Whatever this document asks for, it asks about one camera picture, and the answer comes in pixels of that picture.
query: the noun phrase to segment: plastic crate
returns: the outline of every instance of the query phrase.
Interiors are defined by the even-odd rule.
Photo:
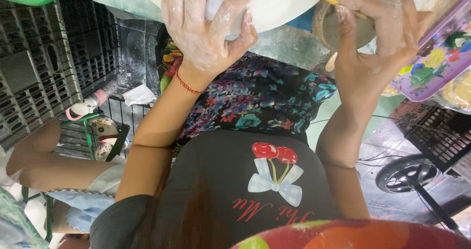
[[[58,1],[0,0],[0,155],[82,100]]]
[[[106,6],[92,0],[59,0],[84,97],[121,72],[118,25]]]
[[[418,124],[437,129],[463,138],[458,139],[444,133],[415,126],[406,135],[417,149],[419,149],[440,171],[445,175],[462,175],[468,180],[471,166],[471,116],[452,110],[434,108]],[[460,173],[453,170],[455,165],[465,168]]]

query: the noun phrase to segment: black t-shirt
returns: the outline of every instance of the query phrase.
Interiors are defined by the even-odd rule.
[[[210,190],[211,215],[224,222],[229,245],[286,224],[341,218],[324,168],[306,144],[283,136],[216,130],[192,139],[177,156],[157,209],[156,241],[178,231],[187,199],[201,178]],[[137,248],[134,236],[151,199],[133,196],[106,209],[91,226],[91,249]]]

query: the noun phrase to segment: plaster-covered hand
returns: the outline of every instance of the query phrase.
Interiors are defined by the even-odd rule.
[[[182,66],[213,79],[225,71],[257,41],[249,11],[244,13],[241,35],[225,40],[234,20],[251,0],[225,0],[212,21],[204,18],[206,0],[162,0],[162,18],[184,54]]]
[[[340,100],[350,109],[371,113],[386,85],[416,55],[418,41],[433,14],[417,11],[414,0],[338,1],[340,42],[335,82]],[[376,54],[356,50],[356,10],[374,20]]]

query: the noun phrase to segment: paint palette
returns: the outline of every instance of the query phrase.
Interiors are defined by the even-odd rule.
[[[419,42],[413,63],[391,85],[412,101],[424,101],[471,65],[471,0],[463,0]]]

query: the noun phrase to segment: tissue paper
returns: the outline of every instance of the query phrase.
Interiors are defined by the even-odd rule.
[[[141,84],[138,87],[127,91],[122,94],[122,96],[124,97],[124,103],[126,106],[130,106],[132,104],[147,104],[157,99],[145,84]]]

